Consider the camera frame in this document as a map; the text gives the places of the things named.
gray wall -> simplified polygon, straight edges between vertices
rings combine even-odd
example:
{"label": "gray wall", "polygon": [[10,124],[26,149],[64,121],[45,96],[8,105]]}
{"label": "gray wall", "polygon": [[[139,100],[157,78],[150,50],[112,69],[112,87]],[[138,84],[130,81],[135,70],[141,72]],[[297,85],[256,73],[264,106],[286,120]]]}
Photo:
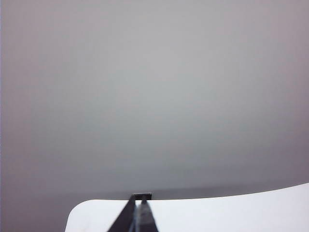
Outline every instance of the gray wall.
{"label": "gray wall", "polygon": [[309,1],[3,0],[1,228],[93,198],[309,180]]}

white surface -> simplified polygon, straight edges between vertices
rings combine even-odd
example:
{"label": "white surface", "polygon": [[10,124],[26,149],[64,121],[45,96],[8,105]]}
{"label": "white surface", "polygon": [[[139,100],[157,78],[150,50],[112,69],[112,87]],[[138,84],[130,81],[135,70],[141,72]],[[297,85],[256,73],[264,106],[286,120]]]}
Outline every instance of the white surface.
{"label": "white surface", "polygon": [[[208,199],[149,201],[161,232],[307,232],[309,183]],[[65,232],[104,232],[126,201],[90,200],[70,213]]]}

gray background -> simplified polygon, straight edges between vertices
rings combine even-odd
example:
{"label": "gray background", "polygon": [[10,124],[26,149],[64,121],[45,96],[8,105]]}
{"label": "gray background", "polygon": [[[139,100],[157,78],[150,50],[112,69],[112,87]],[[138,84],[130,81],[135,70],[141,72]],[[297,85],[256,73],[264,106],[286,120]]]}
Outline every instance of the gray background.
{"label": "gray background", "polygon": [[1,229],[87,199],[309,181],[309,1],[2,0]]}

small black object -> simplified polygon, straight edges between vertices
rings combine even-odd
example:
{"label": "small black object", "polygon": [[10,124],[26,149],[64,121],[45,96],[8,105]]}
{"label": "small black object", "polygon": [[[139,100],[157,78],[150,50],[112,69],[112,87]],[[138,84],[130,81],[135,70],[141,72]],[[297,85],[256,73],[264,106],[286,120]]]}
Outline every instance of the small black object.
{"label": "small black object", "polygon": [[134,193],[132,196],[135,197],[135,200],[143,200],[143,197],[145,197],[146,200],[152,200],[153,198],[151,193]]}

